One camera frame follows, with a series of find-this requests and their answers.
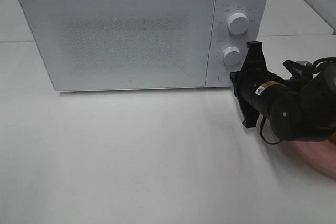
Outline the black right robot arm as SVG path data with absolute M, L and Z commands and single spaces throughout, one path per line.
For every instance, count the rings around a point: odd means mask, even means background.
M 259 127 L 263 134 L 269 121 L 280 142 L 319 142 L 335 135 L 335 58 L 286 60 L 291 77 L 284 79 L 268 70 L 260 42 L 247 47 L 242 68 L 230 73 L 243 126 Z

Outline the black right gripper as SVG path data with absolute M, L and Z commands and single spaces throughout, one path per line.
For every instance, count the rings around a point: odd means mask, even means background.
M 262 43 L 247 42 L 248 52 L 241 71 L 230 80 L 243 115 L 243 126 L 255 128 L 259 115 L 285 115 L 284 79 L 267 71 Z

